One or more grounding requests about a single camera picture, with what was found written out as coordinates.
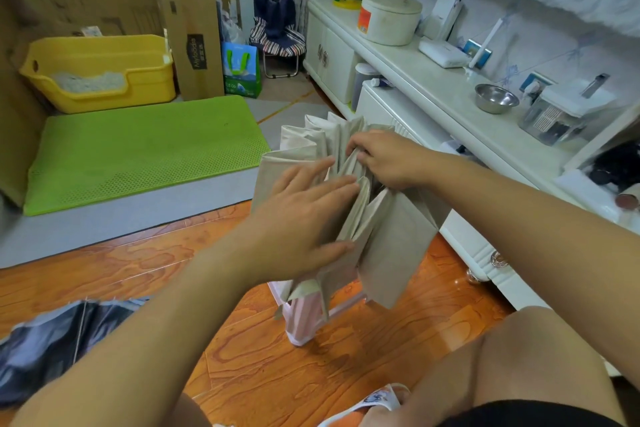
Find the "container lid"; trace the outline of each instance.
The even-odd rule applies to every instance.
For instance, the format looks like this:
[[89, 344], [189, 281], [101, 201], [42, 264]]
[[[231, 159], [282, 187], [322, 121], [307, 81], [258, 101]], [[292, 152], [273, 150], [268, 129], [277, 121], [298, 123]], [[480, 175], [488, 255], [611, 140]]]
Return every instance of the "container lid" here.
[[396, 14], [417, 14], [422, 11], [422, 4], [417, 0], [362, 0], [376, 9]]
[[367, 76], [380, 75], [380, 72], [368, 63], [357, 63], [356, 73], [359, 73], [360, 75], [367, 75]]
[[572, 117], [592, 114], [616, 100], [616, 95], [604, 88], [598, 88], [591, 98], [584, 98], [580, 93], [589, 83], [587, 80], [577, 79], [569, 83], [550, 85], [542, 91], [540, 98]]

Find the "shorts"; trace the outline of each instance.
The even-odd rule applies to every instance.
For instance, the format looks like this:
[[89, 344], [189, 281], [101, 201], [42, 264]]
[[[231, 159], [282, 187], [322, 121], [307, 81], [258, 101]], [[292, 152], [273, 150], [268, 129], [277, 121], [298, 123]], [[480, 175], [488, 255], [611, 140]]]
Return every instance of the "shorts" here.
[[560, 403], [534, 400], [499, 400], [450, 417], [438, 427], [621, 427], [604, 415]]

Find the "orange wood-grain floor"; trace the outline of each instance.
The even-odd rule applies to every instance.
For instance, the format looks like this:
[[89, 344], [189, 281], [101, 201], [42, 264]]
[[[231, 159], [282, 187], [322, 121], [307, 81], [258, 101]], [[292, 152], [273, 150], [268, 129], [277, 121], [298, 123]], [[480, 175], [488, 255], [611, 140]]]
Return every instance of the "orange wood-grain floor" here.
[[[36, 314], [83, 299], [157, 292], [202, 248], [249, 213], [250, 202], [0, 271], [0, 337]], [[267, 286], [247, 293], [196, 366], [185, 391], [212, 423], [315, 426], [389, 382], [414, 385], [429, 365], [511, 311], [471, 286], [441, 236], [396, 307], [360, 303], [292, 346]], [[356, 292], [357, 284], [336, 300]], [[12, 412], [0, 412], [0, 426]]]

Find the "orange label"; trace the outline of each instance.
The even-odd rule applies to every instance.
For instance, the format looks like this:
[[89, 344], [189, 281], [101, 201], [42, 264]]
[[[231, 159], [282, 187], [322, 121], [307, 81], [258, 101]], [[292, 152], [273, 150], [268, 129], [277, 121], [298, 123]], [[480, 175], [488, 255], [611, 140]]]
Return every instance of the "orange label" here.
[[369, 30], [369, 21], [371, 20], [371, 12], [364, 7], [360, 8], [360, 16], [358, 17], [358, 29], [364, 34]]

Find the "slipper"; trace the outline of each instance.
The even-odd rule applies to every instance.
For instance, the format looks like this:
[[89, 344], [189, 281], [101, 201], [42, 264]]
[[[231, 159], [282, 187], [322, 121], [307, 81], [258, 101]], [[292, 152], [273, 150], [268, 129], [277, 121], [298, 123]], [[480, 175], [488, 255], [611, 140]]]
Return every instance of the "slipper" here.
[[353, 407], [328, 418], [318, 425], [318, 427], [357, 427], [360, 425], [360, 422], [362, 422], [362, 419], [370, 407], [374, 407], [375, 405], [380, 405], [388, 410], [396, 410], [400, 408], [400, 400], [398, 400], [394, 389], [405, 390], [409, 393], [409, 388], [403, 384], [390, 383], [368, 395], [368, 397]]

